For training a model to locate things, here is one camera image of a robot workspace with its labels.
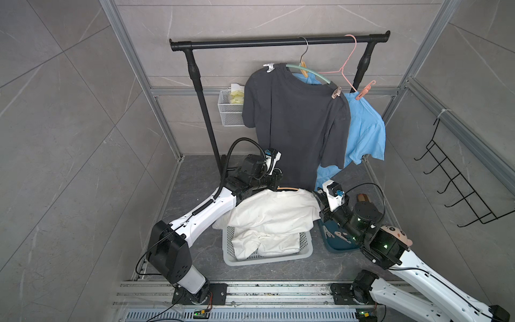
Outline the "orange plastic hanger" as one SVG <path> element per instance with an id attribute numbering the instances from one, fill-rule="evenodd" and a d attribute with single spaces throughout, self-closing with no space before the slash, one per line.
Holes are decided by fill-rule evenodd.
<path id="1" fill-rule="evenodd" d="M 299 191 L 299 188 L 292 187 L 278 187 L 277 191 Z"/>

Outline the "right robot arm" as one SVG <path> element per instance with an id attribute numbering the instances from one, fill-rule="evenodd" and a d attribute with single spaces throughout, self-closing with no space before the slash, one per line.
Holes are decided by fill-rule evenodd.
<path id="1" fill-rule="evenodd" d="M 367 195 L 358 195 L 354 206 L 338 182 L 329 180 L 314 196 L 323 221 L 334 221 L 350 236 L 372 263 L 399 277 L 420 292 L 403 291 L 368 270 L 362 270 L 350 287 L 352 299 L 361 305 L 390 307 L 415 321 L 509 321 L 499 305 L 487 305 L 449 282 L 411 249 L 406 234 L 383 225 L 383 213 Z"/>

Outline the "pink wire hanger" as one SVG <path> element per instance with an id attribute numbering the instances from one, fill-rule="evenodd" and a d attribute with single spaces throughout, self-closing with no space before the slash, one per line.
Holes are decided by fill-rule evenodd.
<path id="1" fill-rule="evenodd" d="M 337 70 L 337 71 L 325 71 L 325 72 L 320 72 L 319 74 L 320 75 L 332 75 L 332 74 L 340 74 L 344 79 L 345 81 L 347 82 L 347 84 L 351 87 L 351 89 L 354 91 L 354 92 L 357 92 L 358 90 L 356 89 L 356 87 L 353 85 L 353 83 L 346 77 L 345 75 L 345 68 L 347 66 L 347 63 L 349 62 L 349 60 L 351 59 L 351 57 L 353 56 L 356 48 L 357 48 L 357 45 L 358 45 L 358 40 L 357 38 L 353 35 L 353 34 L 346 34 L 345 37 L 350 37 L 354 40 L 354 47 L 352 49 L 352 51 L 349 53 L 349 55 L 347 56 L 345 62 L 342 64 L 342 66 Z"/>

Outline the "dark grey garment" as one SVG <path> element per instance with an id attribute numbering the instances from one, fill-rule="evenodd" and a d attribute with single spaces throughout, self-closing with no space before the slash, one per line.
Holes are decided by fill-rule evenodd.
<path id="1" fill-rule="evenodd" d="M 254 72 L 245 84 L 243 121 L 264 149 L 281 153 L 281 186 L 314 190 L 319 166 L 343 168 L 350 106 L 336 85 L 308 85 L 285 64 Z"/>

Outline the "white garment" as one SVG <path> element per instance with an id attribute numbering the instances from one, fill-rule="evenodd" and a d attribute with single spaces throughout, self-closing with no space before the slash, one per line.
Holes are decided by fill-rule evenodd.
<path id="1" fill-rule="evenodd" d="M 309 191 L 264 190 L 220 217 L 213 229 L 235 228 L 236 256 L 245 259 L 258 248 L 261 239 L 296 237 L 300 232 L 311 231 L 320 219 L 319 212 L 319 204 Z"/>

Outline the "light pink clothespin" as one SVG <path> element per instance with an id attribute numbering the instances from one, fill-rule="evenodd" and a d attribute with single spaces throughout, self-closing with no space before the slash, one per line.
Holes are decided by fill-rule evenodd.
<path id="1" fill-rule="evenodd" d="M 267 73 L 271 73 L 275 70 L 275 64 L 274 63 L 268 63 L 263 65 L 264 68 L 266 68 Z"/>

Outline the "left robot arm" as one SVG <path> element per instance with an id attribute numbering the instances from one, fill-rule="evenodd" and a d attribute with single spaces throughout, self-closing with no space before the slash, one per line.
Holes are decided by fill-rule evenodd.
<path id="1" fill-rule="evenodd" d="M 254 145 L 259 153 L 247 155 L 236 168 L 229 166 L 235 147 L 241 142 Z M 151 231 L 148 249 L 138 260 L 146 260 L 170 284 L 179 286 L 193 303 L 202 303 L 211 296 L 210 282 L 193 265 L 190 248 L 203 232 L 243 200 L 262 190 L 277 191 L 282 171 L 277 167 L 281 153 L 264 150 L 250 138 L 239 138 L 229 148 L 222 167 L 219 186 L 202 203 L 169 223 L 159 221 Z"/>

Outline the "yellow clothespin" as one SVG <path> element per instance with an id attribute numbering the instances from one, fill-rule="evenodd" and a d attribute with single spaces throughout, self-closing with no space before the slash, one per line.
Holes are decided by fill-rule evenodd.
<path id="1" fill-rule="evenodd" d="M 308 78 L 308 72 L 305 70 L 307 68 L 304 60 L 300 60 L 299 66 L 301 67 L 300 72 L 302 72 L 303 76 Z"/>

